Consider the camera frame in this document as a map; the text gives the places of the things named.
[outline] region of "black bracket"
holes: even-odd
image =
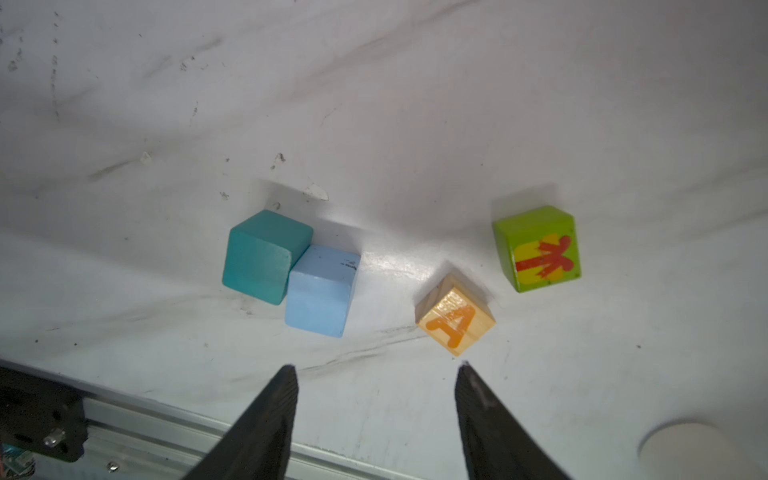
[[[87,437],[80,392],[0,367],[1,443],[74,462]]]

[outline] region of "scuff mark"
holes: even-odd
[[[143,78],[144,80],[147,80],[149,78],[152,78],[156,74],[160,73],[161,71],[165,70],[166,68],[170,67],[174,64],[174,58],[170,55],[163,55],[162,57],[158,58],[153,65],[150,67],[149,70],[147,70]]]
[[[190,117],[190,127],[192,126],[192,119],[197,115],[197,102],[194,102],[194,109],[192,110],[192,116]]]
[[[110,165],[109,167],[102,168],[101,170],[97,170],[94,173],[88,175],[86,177],[86,180],[89,182],[99,181],[102,178],[106,177],[107,175],[111,174],[112,172],[116,170],[120,170],[122,167],[125,167],[128,164],[132,164],[137,160],[140,160],[140,159],[131,158],[130,160],[123,160],[121,162],[117,162],[114,165]]]
[[[192,56],[195,56],[195,55],[201,54],[201,53],[203,53],[204,51],[213,50],[214,48],[216,48],[216,47],[218,47],[219,45],[221,45],[223,41],[224,41],[224,39],[223,39],[223,38],[221,38],[221,37],[216,37],[216,38],[214,38],[214,39],[213,39],[213,40],[211,40],[211,41],[207,41],[207,42],[203,43],[202,45],[199,45],[199,46],[197,46],[197,47],[196,47],[196,48],[195,48],[195,49],[192,51]]]
[[[74,93],[63,100],[58,102],[58,106],[61,107],[62,105],[75,103],[77,101],[80,101],[82,98],[87,97],[88,95],[92,94],[96,90],[98,90],[101,86],[100,85],[91,85],[90,87],[83,88],[77,93]]]
[[[18,64],[22,62],[22,50],[19,49],[16,52],[16,58],[10,61],[8,63],[8,71],[17,71],[18,70]]]
[[[56,121],[61,121],[61,115],[58,114],[58,101],[56,100],[56,67],[58,66],[58,57],[56,55],[51,59],[51,103],[53,104],[53,113],[56,115]]]
[[[311,184],[304,189],[304,196],[316,200],[328,201],[328,192],[316,184]]]
[[[425,30],[423,27],[441,22],[478,2],[480,0],[462,0],[436,10],[430,8],[421,14],[414,15],[414,19],[410,22],[403,22],[373,40],[334,56],[325,66],[293,84],[284,96],[279,96],[274,102],[279,104],[299,101],[322,88],[327,88],[339,78],[347,76],[350,70],[405,51],[414,43],[418,32]]]
[[[331,114],[332,114],[334,111],[338,110],[338,109],[339,109],[339,107],[341,107],[341,104],[338,104],[337,106],[335,106],[335,107],[333,108],[333,110],[331,110],[330,112],[328,112],[328,113],[326,114],[326,116],[325,116],[325,117],[323,117],[323,119],[322,119],[322,120],[321,120],[321,122],[320,122],[320,127],[322,127],[322,126],[323,126],[323,124],[324,124],[324,123],[326,123],[326,119],[327,119],[328,117],[330,117],[330,116],[331,116]]]

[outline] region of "white table surface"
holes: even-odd
[[[226,421],[290,362],[294,440],[440,480],[467,360],[576,479],[680,418],[768,468],[765,2],[0,5],[3,358]],[[342,339],[220,284],[276,203],[362,253]],[[518,294],[490,222],[542,204],[584,275]],[[461,359],[413,318],[453,267]]]

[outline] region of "yellow shape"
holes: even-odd
[[[416,323],[454,356],[485,335],[496,324],[491,311],[476,295],[448,275],[416,306]]]
[[[541,238],[541,241],[551,245],[560,245],[560,237],[556,233],[544,235]],[[515,251],[513,252],[514,256],[512,258],[515,262],[520,262],[523,260],[530,260],[531,258],[540,257],[543,254],[541,250],[538,249],[540,244],[541,243],[538,241],[523,243],[522,245],[519,245],[515,248]],[[544,282],[546,280],[549,280],[550,282],[557,282],[558,280],[562,280],[563,276],[565,275],[563,269],[558,268],[549,274],[549,278],[545,279],[539,275],[543,269],[544,267],[537,266],[536,268],[529,268],[527,270],[518,270],[518,282],[522,283],[523,285],[532,285],[533,283]]]

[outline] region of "teal block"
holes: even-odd
[[[262,210],[230,231],[222,283],[279,305],[288,274],[312,241],[312,227]]]

